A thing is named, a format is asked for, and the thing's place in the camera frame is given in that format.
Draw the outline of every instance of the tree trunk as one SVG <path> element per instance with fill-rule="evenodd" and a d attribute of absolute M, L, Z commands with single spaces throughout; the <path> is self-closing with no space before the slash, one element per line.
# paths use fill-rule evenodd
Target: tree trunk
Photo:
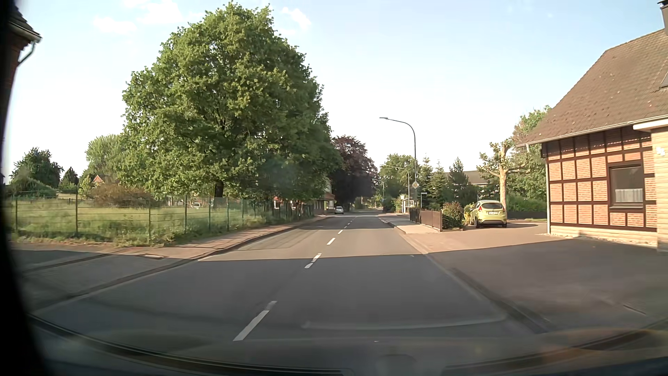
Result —
<path fill-rule="evenodd" d="M 224 185 L 221 180 L 216 180 L 216 188 L 214 190 L 213 197 L 222 197 L 222 189 Z"/>
<path fill-rule="evenodd" d="M 506 208 L 506 170 L 502 167 L 499 167 L 499 201 L 503 204 L 503 207 Z"/>

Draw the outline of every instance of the curb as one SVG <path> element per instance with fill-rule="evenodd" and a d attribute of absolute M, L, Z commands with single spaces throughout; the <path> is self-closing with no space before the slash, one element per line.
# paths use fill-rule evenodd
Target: curb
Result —
<path fill-rule="evenodd" d="M 83 298 L 87 295 L 95 294 L 96 292 L 100 292 L 102 290 L 118 286 L 119 284 L 123 284 L 125 282 L 129 282 L 129 281 L 132 281 L 132 280 L 135 280 L 135 279 L 138 279 L 138 278 L 149 276 L 151 274 L 163 272 L 165 270 L 177 268 L 179 266 L 187 265 L 191 262 L 195 262 L 195 261 L 200 260 L 200 259 L 205 258 L 205 257 L 215 256 L 215 255 L 219 255 L 219 254 L 225 254 L 227 252 L 231 252 L 231 251 L 233 251 L 237 248 L 240 248 L 241 246 L 245 246 L 247 244 L 256 242 L 258 240 L 277 235 L 279 233 L 288 232 L 290 230 L 297 229 L 297 228 L 299 228 L 301 226 L 304 226 L 304 225 L 309 225 L 309 224 L 314 223 L 314 222 L 322 221 L 322 220 L 327 219 L 327 218 L 331 218 L 331 217 L 325 216 L 321 219 L 316 219 L 316 220 L 310 221 L 308 223 L 299 223 L 299 224 L 297 224 L 293 227 L 288 227 L 288 228 L 285 228 L 285 229 L 282 229 L 282 230 L 279 230 L 279 231 L 276 231 L 276 232 L 266 233 L 264 235 L 260 235 L 260 236 L 257 236 L 255 238 L 247 239 L 247 240 L 245 240 L 243 242 L 240 242 L 238 244 L 235 244 L 233 246 L 229 246 L 227 248 L 221 248 L 221 249 L 218 249 L 218 250 L 214 250 L 214 251 L 211 251 L 211 253 L 199 255 L 195 258 L 180 259 L 180 260 L 172 262 L 171 264 L 168 264 L 168 265 L 158 266 L 157 268 L 144 270 L 143 272 L 139 272 L 139 273 L 135 273 L 135 274 L 130 274 L 129 276 L 124 276 L 124 277 L 118 278 L 116 280 L 112 280 L 112 281 L 109 281 L 109 282 L 104 282 L 103 284 L 99 284 L 97 286 L 92 286 L 90 288 L 85 288 L 85 289 L 77 291 L 77 292 L 68 292 L 68 293 L 65 294 L 64 299 L 62 299 L 62 298 L 52 299 L 52 300 L 46 300 L 42 303 L 34 304 L 32 309 L 31 309 L 32 312 L 30 312 L 30 313 L 31 314 L 38 314 L 39 313 L 38 311 L 45 310 L 45 309 L 50 308 L 52 306 L 55 306 L 57 304 L 64 304 L 64 303 L 67 303 L 67 302 L 69 302 L 73 299 Z"/>

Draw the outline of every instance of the windshield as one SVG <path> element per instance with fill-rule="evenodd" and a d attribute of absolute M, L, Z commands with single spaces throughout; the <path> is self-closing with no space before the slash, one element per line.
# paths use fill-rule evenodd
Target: windshield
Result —
<path fill-rule="evenodd" d="M 650 369 L 667 4 L 19 1 L 0 278 L 62 375 Z"/>

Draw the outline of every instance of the grassy field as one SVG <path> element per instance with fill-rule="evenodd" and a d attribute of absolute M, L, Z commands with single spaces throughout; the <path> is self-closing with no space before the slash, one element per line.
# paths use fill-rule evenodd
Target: grassy field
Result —
<path fill-rule="evenodd" d="M 297 212 L 253 208 L 251 201 L 185 207 L 96 207 L 74 197 L 7 201 L 7 223 L 14 237 L 83 238 L 123 244 L 164 244 L 243 228 L 298 220 Z"/>

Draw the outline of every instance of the chimney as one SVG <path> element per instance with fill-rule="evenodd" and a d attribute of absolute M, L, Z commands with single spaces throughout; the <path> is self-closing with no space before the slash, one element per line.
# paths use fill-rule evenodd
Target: chimney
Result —
<path fill-rule="evenodd" d="M 668 0 L 661 0 L 661 13 L 663 14 L 663 32 L 668 35 Z"/>

